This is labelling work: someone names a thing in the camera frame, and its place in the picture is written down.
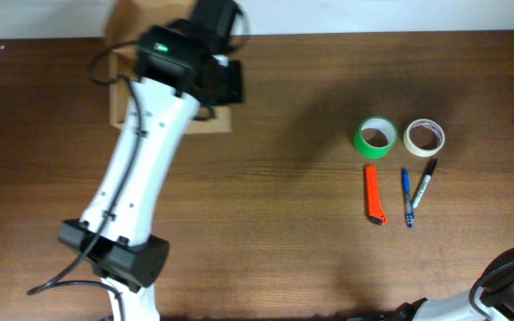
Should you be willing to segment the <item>black white marker pen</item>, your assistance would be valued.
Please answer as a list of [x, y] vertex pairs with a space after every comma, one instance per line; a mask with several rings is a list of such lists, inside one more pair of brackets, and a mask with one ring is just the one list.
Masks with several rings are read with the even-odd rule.
[[427, 186], [429, 185], [429, 182], [431, 180], [431, 177], [433, 176], [433, 173], [435, 171], [435, 167], [437, 164], [437, 159], [433, 158], [429, 161], [427, 164], [426, 170], [424, 171], [424, 175], [421, 179], [419, 189], [416, 192], [413, 200], [412, 200], [412, 207], [417, 208], [423, 198], [423, 195], [427, 189]]

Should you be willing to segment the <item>orange utility knife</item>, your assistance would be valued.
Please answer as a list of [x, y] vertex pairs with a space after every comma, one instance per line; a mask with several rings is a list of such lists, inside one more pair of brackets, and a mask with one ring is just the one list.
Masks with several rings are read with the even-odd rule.
[[372, 223], [383, 226], [387, 223], [387, 217], [380, 201], [377, 167], [375, 165], [367, 164], [364, 166], [364, 183], [368, 218]]

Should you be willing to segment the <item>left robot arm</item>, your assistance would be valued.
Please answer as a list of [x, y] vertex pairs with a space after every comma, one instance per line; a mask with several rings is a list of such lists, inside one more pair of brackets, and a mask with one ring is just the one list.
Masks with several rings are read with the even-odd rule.
[[152, 26], [132, 41], [136, 62], [120, 73], [129, 102], [109, 166], [80, 218], [63, 221], [58, 239], [87, 261], [105, 289], [114, 320], [156, 320], [154, 284], [170, 245], [152, 232], [153, 213], [188, 126], [239, 103], [242, 76], [230, 38], [243, 16], [234, 1], [199, 1], [189, 17]]

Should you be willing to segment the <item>blue ballpoint pen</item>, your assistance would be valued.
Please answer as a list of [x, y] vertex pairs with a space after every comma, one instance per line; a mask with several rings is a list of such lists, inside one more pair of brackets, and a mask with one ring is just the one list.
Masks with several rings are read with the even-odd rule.
[[405, 203], [405, 218], [408, 228], [413, 228], [414, 225], [414, 210], [410, 200], [410, 178], [407, 169], [402, 168], [402, 192]]

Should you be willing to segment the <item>cream masking tape roll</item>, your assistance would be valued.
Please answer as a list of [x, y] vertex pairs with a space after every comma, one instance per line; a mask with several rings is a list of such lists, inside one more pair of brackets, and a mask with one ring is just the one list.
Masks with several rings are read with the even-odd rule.
[[412, 121], [403, 134], [406, 149], [422, 158], [436, 155], [444, 147], [445, 141], [444, 130], [431, 119]]

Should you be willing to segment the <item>green tape roll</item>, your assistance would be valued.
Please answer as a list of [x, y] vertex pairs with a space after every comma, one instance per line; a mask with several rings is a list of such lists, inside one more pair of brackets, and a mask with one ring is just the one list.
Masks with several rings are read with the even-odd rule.
[[394, 147], [398, 138], [394, 123], [382, 116], [366, 118], [354, 135], [357, 152], [369, 159], [380, 159]]

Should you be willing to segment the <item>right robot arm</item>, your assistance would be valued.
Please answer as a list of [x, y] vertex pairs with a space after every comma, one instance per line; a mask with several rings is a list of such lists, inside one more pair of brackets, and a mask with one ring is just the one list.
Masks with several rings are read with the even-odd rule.
[[[495, 190], [500, 187], [514, 197], [512, 186], [493, 181], [485, 190], [475, 186], [464, 192], [470, 200], [481, 206], [480, 210], [468, 211], [457, 198], [446, 204], [447, 214], [478, 215], [484, 220], [477, 224], [477, 231], [497, 235], [493, 218], [502, 208], [512, 206], [506, 218], [514, 221], [514, 201], [502, 197]], [[396, 311], [381, 320], [514, 320], [514, 248], [504, 251], [485, 268], [482, 275], [464, 292], [443, 300], [422, 298], [413, 303], [404, 302]]]

